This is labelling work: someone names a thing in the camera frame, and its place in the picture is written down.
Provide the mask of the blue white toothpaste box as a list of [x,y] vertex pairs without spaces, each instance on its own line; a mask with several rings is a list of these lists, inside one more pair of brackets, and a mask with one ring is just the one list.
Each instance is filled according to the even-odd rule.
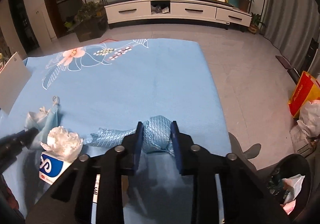
[[42,152],[39,165],[39,178],[52,185],[60,175],[71,165],[62,156],[54,152]]

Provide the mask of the light blue bag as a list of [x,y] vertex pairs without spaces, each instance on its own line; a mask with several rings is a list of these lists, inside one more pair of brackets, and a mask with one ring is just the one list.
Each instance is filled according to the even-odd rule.
[[35,136],[31,145],[28,147],[32,150],[42,149],[41,143],[47,143],[49,132],[58,126],[58,111],[60,108],[60,99],[53,96],[53,106],[46,110],[41,107],[38,112],[28,112],[24,123],[24,129],[29,130],[36,128],[39,132]]

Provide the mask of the white tissue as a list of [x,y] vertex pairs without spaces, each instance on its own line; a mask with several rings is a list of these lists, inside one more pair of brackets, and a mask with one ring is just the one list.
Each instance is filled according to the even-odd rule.
[[83,139],[77,133],[69,132],[62,126],[49,131],[46,143],[40,142],[47,152],[53,152],[66,162],[73,162],[80,154]]

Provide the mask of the light blue quilted cloth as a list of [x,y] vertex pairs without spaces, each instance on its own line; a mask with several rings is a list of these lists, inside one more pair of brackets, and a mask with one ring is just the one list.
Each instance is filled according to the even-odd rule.
[[[112,148],[120,145],[125,136],[134,134],[135,129],[114,130],[99,128],[95,133],[83,137],[84,144],[92,147]],[[153,116],[143,123],[142,150],[147,154],[168,153],[174,155],[171,121],[162,115]]]

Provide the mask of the pink plastic bag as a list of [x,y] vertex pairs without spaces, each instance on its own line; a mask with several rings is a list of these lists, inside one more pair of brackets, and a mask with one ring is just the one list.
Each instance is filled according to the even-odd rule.
[[281,204],[282,209],[286,212],[287,215],[290,215],[290,213],[294,210],[296,206],[296,200],[293,200],[286,204]]

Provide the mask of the white blue snack bag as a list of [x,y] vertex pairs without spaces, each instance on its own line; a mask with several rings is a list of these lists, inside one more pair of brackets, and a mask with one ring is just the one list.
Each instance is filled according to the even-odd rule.
[[302,184],[305,175],[297,174],[290,178],[283,178],[282,182],[285,188],[284,203],[289,203],[296,199],[300,191],[302,190]]

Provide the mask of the black trash bin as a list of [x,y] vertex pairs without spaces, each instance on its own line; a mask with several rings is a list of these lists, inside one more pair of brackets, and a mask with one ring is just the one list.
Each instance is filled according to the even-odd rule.
[[278,163],[259,169],[257,176],[294,223],[310,199],[312,177],[309,163],[298,154],[286,156]]

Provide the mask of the white cardboard box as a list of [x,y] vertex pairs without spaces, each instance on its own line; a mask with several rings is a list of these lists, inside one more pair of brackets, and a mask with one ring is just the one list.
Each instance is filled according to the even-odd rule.
[[7,115],[31,77],[31,72],[16,52],[5,64],[0,74],[0,108]]

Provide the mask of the white plastic bag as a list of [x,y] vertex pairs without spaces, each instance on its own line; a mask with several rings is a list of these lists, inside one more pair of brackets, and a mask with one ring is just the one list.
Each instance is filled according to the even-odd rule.
[[319,136],[320,127],[319,100],[306,101],[300,108],[297,124],[307,138]]

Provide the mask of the red yellow shopping bag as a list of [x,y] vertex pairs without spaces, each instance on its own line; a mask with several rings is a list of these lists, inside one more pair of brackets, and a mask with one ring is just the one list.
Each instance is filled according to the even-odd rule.
[[319,100],[319,82],[311,74],[303,71],[289,101],[291,116],[299,117],[301,107],[307,101]]

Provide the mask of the blue floral tablecloth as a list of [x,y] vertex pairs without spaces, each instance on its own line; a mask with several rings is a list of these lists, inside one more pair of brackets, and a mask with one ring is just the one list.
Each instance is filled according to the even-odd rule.
[[[125,46],[131,50],[113,61],[112,54],[95,55],[102,47],[115,53]],[[221,102],[198,43],[127,40],[87,46],[85,52],[67,67],[54,67],[63,52],[27,59],[32,75],[10,113],[1,112],[1,138],[21,131],[28,112],[51,107],[58,96],[60,125],[81,137],[99,128],[133,129],[138,121],[162,115],[211,153],[231,152]],[[49,188],[39,178],[40,155],[24,149],[3,174],[24,217]],[[192,177],[179,175],[170,154],[142,152],[129,185],[125,223],[190,223]]]

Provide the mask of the potted plant in planter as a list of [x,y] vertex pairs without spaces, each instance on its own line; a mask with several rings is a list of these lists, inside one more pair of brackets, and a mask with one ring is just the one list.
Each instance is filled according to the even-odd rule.
[[74,32],[79,42],[100,38],[107,29],[107,16],[101,1],[84,3],[75,17]]

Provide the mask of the grey curtain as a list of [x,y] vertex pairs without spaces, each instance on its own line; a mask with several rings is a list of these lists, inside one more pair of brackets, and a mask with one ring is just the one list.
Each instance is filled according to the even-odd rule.
[[311,40],[319,37],[316,0],[268,0],[263,35],[300,70]]

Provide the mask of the white TV cabinet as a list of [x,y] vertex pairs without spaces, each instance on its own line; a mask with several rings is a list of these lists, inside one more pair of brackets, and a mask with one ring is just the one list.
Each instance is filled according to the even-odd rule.
[[249,27],[251,15],[214,0],[126,0],[105,6],[109,25],[131,21],[190,20]]

